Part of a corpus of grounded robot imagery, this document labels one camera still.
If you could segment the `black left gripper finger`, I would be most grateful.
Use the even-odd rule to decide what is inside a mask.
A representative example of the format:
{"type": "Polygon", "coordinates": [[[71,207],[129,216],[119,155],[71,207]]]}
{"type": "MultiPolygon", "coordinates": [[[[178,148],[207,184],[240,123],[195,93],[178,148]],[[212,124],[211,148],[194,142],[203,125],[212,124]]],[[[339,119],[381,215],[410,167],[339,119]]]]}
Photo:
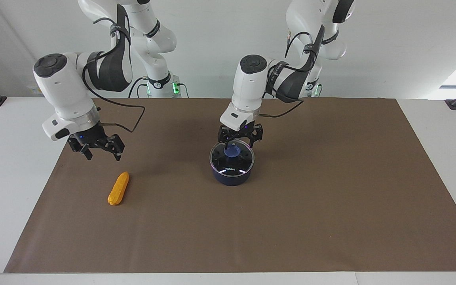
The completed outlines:
{"type": "Polygon", "coordinates": [[[249,146],[253,148],[255,142],[261,141],[264,135],[264,129],[261,124],[249,124],[247,128],[247,138],[249,139],[249,146]]]}
{"type": "Polygon", "coordinates": [[[233,130],[227,126],[220,126],[218,130],[218,142],[228,148],[229,143],[233,140],[233,130]]]}

